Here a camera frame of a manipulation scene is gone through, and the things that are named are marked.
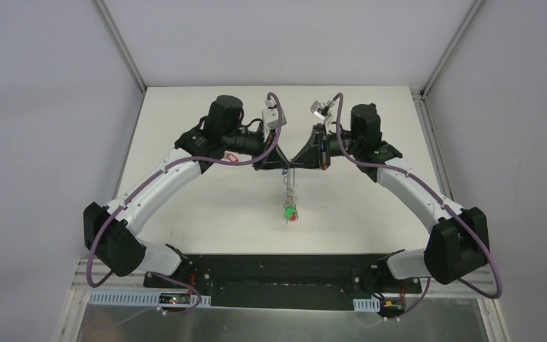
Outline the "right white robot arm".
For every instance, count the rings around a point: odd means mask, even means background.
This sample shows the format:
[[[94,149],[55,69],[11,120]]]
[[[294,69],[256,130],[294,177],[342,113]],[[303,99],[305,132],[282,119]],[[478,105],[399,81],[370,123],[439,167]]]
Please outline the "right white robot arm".
[[[343,156],[373,182],[384,187],[422,223],[429,235],[423,249],[393,252],[378,264],[376,283],[386,292],[395,291],[405,279],[433,278],[447,285],[483,266],[496,266],[489,246],[486,215],[477,207],[466,209],[433,190],[416,175],[402,153],[384,141],[381,118],[374,103],[355,105],[350,127],[344,129],[340,97],[316,101],[311,112],[321,119],[309,141],[291,160],[291,166],[326,169],[332,157]]]

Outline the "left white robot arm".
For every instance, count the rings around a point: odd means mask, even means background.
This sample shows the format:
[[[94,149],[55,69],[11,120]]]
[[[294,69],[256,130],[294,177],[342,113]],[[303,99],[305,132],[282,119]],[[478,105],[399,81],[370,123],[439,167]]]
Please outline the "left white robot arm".
[[[268,93],[265,109],[258,119],[259,129],[250,131],[242,123],[242,101],[219,95],[206,116],[183,133],[174,147],[147,177],[109,203],[90,203],[83,210],[84,243],[89,259],[98,259],[108,275],[124,277],[136,270],[160,273],[172,288],[184,286],[189,269],[174,247],[138,238],[147,221],[176,192],[203,175],[212,165],[232,166],[226,152],[250,156],[247,165],[256,165],[277,148],[286,123],[278,96]]]

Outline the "silver key with red tag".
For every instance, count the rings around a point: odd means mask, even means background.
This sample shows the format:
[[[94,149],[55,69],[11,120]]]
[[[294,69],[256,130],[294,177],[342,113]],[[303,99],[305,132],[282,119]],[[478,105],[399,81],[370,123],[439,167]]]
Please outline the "silver key with red tag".
[[[225,152],[224,159],[226,161],[232,162],[232,163],[238,163],[239,162],[239,158],[234,153],[231,153],[231,152]]]

